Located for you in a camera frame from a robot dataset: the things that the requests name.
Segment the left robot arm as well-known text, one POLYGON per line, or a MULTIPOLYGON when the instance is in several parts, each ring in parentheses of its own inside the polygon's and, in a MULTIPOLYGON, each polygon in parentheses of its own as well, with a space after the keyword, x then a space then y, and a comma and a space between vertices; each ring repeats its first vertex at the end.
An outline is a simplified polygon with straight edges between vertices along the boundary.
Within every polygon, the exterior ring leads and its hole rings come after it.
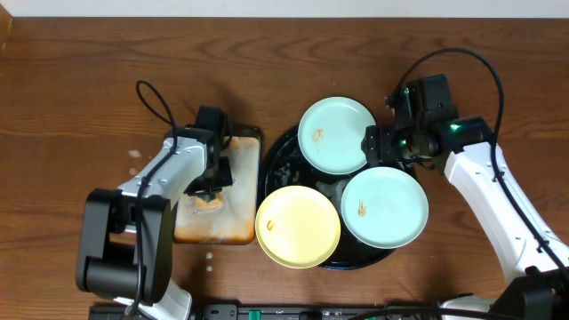
POLYGON ((171 278, 175 209, 184 195, 210 203, 232 176, 221 151, 231 140, 228 116, 201 107, 192 125, 175 125, 159 153, 116 189, 85 201, 76 264, 83 292, 126 306, 134 319, 187 319, 192 298, 171 278))

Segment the mint plate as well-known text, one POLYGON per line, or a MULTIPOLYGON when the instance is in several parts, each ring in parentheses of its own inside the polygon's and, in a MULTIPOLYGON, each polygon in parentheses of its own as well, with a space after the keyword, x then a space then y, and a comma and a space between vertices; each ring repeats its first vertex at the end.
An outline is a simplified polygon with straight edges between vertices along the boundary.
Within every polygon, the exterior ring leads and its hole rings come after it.
POLYGON ((343 175, 366 164, 361 143, 365 130, 375 126, 370 111, 345 97, 329 97, 313 104, 303 115, 297 133, 301 153, 321 172, 343 175))
POLYGON ((421 234, 428 221, 429 202, 410 174, 375 167, 360 172, 344 188, 341 217, 360 242, 395 249, 421 234))

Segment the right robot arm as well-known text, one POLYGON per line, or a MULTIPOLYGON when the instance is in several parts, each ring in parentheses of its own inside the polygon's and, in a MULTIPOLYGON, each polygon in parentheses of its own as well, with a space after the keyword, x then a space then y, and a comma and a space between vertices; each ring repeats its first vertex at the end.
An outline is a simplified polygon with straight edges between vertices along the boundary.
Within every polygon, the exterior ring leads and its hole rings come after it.
POLYGON ((431 163, 476 215, 501 264, 506 290, 495 300, 466 295, 443 308, 521 319, 568 317, 568 247, 517 184, 481 117, 461 118, 447 79, 400 84, 386 98, 393 126, 369 126, 362 150, 371 166, 431 163))

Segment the green and yellow sponge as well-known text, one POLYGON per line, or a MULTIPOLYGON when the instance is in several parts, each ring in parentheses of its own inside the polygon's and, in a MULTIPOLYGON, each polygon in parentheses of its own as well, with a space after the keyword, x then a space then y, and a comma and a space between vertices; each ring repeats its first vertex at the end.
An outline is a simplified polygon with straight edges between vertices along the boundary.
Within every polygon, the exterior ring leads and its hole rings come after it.
POLYGON ((198 209, 215 209, 223 206, 220 193, 195 197, 195 207, 198 209))

